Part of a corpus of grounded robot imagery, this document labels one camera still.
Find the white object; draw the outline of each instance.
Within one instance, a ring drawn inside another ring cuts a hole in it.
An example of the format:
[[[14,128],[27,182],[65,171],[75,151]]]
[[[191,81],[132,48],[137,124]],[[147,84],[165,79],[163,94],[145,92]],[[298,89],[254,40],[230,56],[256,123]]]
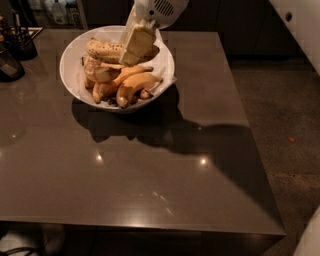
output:
[[[100,104],[96,104],[93,101],[91,92],[88,91],[84,85],[85,74],[81,64],[81,57],[87,55],[85,45],[92,37],[113,43],[119,42],[124,30],[125,26],[106,26],[90,30],[77,37],[67,46],[60,61],[60,76],[62,82],[75,98],[93,107],[120,114],[128,114],[145,107],[150,102],[158,98],[175,81],[175,65],[173,57],[167,46],[163,43],[160,32],[157,30],[155,45],[160,48],[159,54],[151,61],[139,64],[152,66],[154,68],[152,73],[163,77],[163,82],[160,83],[153,91],[154,97],[149,100],[130,105],[125,109],[109,106],[108,103],[104,101]]]
[[[55,23],[59,25],[68,24],[68,14],[66,10],[66,2],[61,0],[55,0],[51,7],[52,16]]]
[[[320,1],[270,0],[271,4],[320,75]]]
[[[138,17],[155,20],[159,29],[171,26],[186,9],[189,0],[135,0]]]

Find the tabletop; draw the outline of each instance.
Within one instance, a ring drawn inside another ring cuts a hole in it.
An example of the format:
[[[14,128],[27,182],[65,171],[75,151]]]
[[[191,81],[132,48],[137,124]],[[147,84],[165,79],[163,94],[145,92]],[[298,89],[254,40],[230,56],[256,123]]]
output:
[[[217,33],[163,31],[177,81],[128,115],[64,87],[81,33],[43,30],[0,83],[0,220],[285,234]]]

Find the peeled banana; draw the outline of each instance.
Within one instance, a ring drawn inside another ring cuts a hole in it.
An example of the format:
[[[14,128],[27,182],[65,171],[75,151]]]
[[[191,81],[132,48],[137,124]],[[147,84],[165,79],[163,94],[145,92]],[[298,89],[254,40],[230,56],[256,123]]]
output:
[[[91,38],[86,44],[86,51],[92,58],[110,64],[119,64],[122,49],[123,44],[100,41],[95,38]],[[153,45],[152,49],[142,56],[138,63],[152,60],[159,51],[159,47]]]
[[[117,91],[117,103],[119,107],[126,108],[133,96],[141,89],[150,89],[156,82],[162,82],[162,77],[150,73],[139,73],[128,77],[120,85]]]
[[[84,73],[94,82],[108,82],[115,79],[121,72],[122,65],[107,64],[90,56],[83,57]]]
[[[99,85],[99,94],[101,98],[109,98],[112,94],[114,94],[121,83],[126,80],[128,77],[133,76],[135,74],[143,73],[143,72],[152,72],[153,67],[151,66],[141,66],[136,65],[133,67],[123,67],[120,75],[109,82],[100,83]]]

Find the table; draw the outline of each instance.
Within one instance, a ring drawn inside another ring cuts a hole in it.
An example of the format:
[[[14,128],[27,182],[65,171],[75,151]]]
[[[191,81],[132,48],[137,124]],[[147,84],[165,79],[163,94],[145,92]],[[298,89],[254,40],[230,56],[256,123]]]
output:
[[[61,55],[81,33],[43,30],[26,75],[0,83],[0,220],[191,234],[201,255],[258,255],[281,239],[218,34],[162,32],[177,82],[117,115],[61,82]]]

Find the utensil holder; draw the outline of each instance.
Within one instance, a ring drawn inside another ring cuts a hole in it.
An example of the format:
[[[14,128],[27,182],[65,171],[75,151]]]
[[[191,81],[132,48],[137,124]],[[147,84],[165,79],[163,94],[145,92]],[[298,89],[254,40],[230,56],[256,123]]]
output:
[[[0,80],[2,82],[15,81],[25,74],[20,61],[10,53],[10,48],[10,43],[0,42]]]
[[[19,31],[12,29],[12,33],[5,36],[12,44],[10,52],[17,60],[31,60],[38,55],[38,51],[26,27]]]

